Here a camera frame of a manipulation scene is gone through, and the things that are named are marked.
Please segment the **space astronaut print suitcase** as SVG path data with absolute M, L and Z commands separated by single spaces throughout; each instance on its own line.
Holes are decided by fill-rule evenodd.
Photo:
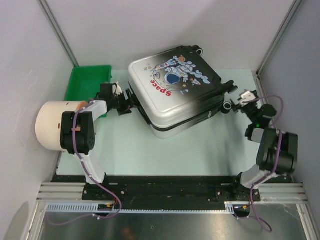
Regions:
M 132 62 L 128 84 L 154 135 L 172 137 L 212 118 L 238 87 L 203 59 L 197 45 L 178 46 Z

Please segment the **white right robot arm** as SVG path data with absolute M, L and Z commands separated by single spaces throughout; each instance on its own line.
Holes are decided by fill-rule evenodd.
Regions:
M 249 170 L 238 175 L 239 183 L 230 188 L 231 196 L 242 201 L 249 194 L 249 189 L 258 189 L 259 185 L 279 176 L 292 174 L 298 163 L 298 135 L 282 132 L 270 127 L 272 117 L 277 111 L 270 104 L 258 107 L 251 101 L 244 104 L 231 103 L 232 110 L 240 110 L 251 120 L 245 137 L 259 143 L 256 163 Z

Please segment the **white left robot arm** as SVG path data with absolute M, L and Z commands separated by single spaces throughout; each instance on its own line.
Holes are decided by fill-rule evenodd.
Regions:
M 84 106 L 61 115 L 60 146 L 79 159 L 87 182 L 96 184 L 93 194 L 100 200 L 110 196 L 111 188 L 103 183 L 106 173 L 93 154 L 96 144 L 94 123 L 111 110 L 116 110 L 120 116 L 129 114 L 134 106 L 129 89 L 122 90 L 118 83 L 102 83 L 96 96 Z

